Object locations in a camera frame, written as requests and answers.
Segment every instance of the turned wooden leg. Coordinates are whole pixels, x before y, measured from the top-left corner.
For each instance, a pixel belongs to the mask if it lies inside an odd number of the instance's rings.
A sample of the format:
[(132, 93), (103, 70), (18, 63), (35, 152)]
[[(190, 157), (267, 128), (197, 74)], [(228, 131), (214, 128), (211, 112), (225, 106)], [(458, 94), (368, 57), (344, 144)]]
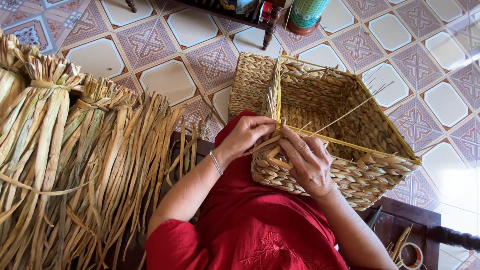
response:
[(137, 9), (135, 8), (135, 4), (133, 3), (133, 0), (125, 0), (125, 2), (132, 9), (133, 13), (137, 12)]
[(270, 12), (270, 21), (267, 23), (267, 29), (265, 30), (264, 36), (264, 47), (262, 50), (266, 50), (268, 45), (270, 45), (270, 41), (272, 41), (273, 34), (275, 33), (276, 22), (280, 18), (280, 11), (283, 8), (273, 6), (272, 11)]

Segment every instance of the red blouse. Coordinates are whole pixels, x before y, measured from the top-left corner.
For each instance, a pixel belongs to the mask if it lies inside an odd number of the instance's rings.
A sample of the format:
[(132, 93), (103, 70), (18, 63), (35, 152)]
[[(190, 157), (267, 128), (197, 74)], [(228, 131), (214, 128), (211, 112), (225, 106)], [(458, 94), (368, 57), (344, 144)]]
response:
[[(218, 146), (244, 111), (217, 135)], [(252, 156), (231, 163), (205, 199), (196, 227), (169, 220), (145, 244), (153, 269), (347, 269), (312, 198), (253, 181)]]

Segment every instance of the finger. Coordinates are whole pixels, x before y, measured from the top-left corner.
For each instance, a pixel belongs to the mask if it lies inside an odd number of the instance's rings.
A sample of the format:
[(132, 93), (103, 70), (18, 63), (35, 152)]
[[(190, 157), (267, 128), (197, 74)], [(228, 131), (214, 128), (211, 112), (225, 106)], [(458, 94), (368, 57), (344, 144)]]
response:
[(307, 143), (308, 147), (314, 155), (319, 158), (324, 158), (328, 155), (327, 149), (325, 149), (323, 142), (317, 137), (303, 137), (302, 140)]
[(270, 135), (273, 131), (275, 131), (274, 124), (261, 124), (256, 128), (252, 129), (252, 136), (255, 138), (255, 141), (263, 136)]
[(282, 128), (282, 132), (306, 161), (315, 161), (316, 157), (310, 150), (310, 147), (308, 147), (307, 143), (305, 143), (298, 134), (287, 126)]
[(291, 142), (285, 139), (279, 139), (278, 143), (283, 148), (288, 156), (288, 160), (292, 162), (295, 167), (305, 167), (307, 162), (302, 155), (295, 149)]
[(249, 128), (255, 128), (261, 124), (275, 124), (276, 120), (266, 116), (244, 116), (245, 124)]

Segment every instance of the silver bangle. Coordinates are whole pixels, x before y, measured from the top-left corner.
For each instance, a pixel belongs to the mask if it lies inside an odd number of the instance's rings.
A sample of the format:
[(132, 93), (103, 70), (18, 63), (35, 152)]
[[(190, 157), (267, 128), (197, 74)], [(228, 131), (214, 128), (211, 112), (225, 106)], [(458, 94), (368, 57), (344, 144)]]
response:
[(215, 167), (218, 170), (218, 172), (220, 173), (220, 175), (223, 175), (222, 169), (218, 165), (218, 162), (216, 161), (216, 158), (213, 156), (212, 150), (210, 150), (210, 156), (212, 157), (213, 163), (215, 164)]

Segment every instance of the vase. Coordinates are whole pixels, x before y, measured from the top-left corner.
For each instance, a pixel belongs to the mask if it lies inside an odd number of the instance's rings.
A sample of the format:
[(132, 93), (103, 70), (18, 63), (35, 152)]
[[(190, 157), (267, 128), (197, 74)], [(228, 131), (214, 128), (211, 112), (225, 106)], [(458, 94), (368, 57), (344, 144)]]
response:
[(294, 0), (287, 21), (290, 32), (301, 36), (313, 32), (329, 2), (330, 0)]

